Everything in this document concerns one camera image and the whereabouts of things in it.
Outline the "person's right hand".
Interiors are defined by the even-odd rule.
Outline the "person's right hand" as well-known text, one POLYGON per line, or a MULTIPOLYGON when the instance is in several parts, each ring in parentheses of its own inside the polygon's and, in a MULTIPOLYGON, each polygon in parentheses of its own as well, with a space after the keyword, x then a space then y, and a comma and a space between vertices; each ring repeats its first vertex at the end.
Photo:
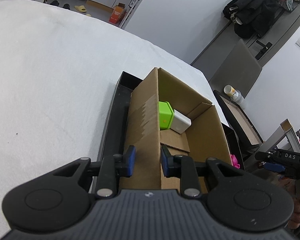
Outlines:
POLYGON ((296 194, 295 180, 288 179, 286 187, 294 201, 294 212, 288 222, 288 228, 294 230, 300 226, 300 196, 298 197, 296 194))

